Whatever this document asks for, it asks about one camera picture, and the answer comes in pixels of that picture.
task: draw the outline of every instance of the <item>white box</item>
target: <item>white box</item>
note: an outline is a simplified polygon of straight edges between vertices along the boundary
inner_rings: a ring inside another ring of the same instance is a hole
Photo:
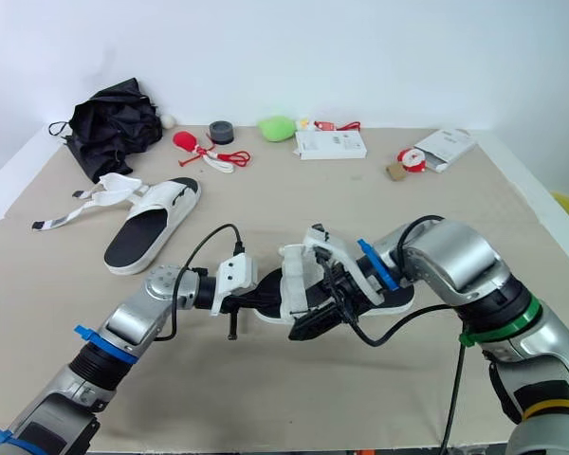
[[[358,131],[298,131],[297,154],[301,159],[364,158],[367,149]]]
[[[476,145],[476,141],[460,130],[438,130],[414,145],[426,154],[426,167],[438,173]]]

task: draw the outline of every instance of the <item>gray tape roll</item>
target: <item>gray tape roll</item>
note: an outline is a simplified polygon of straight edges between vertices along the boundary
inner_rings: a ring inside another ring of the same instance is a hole
[[[234,140],[234,127],[228,121],[214,121],[209,125],[209,135],[215,144],[229,144]]]

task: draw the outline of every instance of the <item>beige table surface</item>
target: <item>beige table surface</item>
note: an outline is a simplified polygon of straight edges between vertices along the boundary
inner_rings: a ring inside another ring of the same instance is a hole
[[[191,127],[199,137],[205,128]],[[148,183],[196,178],[202,197],[155,264],[180,264],[212,228],[239,226],[260,275],[279,266],[278,246],[299,242],[322,222],[353,243],[368,241],[426,213],[469,223],[499,249],[518,278],[548,301],[569,326],[569,260],[535,214],[480,149],[445,173],[393,182],[384,174],[397,151],[427,130],[368,129],[366,159],[301,162],[293,141],[264,142],[239,128],[225,152],[246,149],[251,165],[234,174],[202,162],[180,169],[185,154],[173,131],[149,152],[128,158]],[[32,232],[31,222],[56,218],[89,188],[63,148],[0,222],[0,426],[71,361],[83,342],[72,329],[97,327],[143,274],[117,277],[102,255],[127,208],[96,209],[68,226]],[[214,271],[231,253],[218,237],[196,265]],[[415,308],[438,298],[419,285]],[[364,320],[375,335],[396,317]],[[451,313],[415,321],[382,348],[362,344],[349,328],[314,341],[291,342],[287,328],[241,315],[238,341],[226,340],[228,319],[183,314],[179,335],[155,344],[129,373],[93,441],[105,451],[268,451],[434,446],[450,400],[460,323]],[[500,411],[478,348],[470,349],[452,431],[453,444],[506,440]]]

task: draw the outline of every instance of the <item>green ball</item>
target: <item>green ball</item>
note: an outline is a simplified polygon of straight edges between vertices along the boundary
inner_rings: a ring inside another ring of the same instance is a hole
[[[295,135],[295,122],[285,116],[275,116],[261,120],[258,124],[264,138],[270,142],[280,142]]]

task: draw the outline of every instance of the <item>red balloon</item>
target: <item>red balloon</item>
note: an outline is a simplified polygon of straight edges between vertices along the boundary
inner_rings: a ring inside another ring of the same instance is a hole
[[[198,144],[198,141],[194,136],[192,136],[187,131],[180,131],[176,135],[173,136],[173,144],[177,147],[181,147],[188,152],[193,152]]]

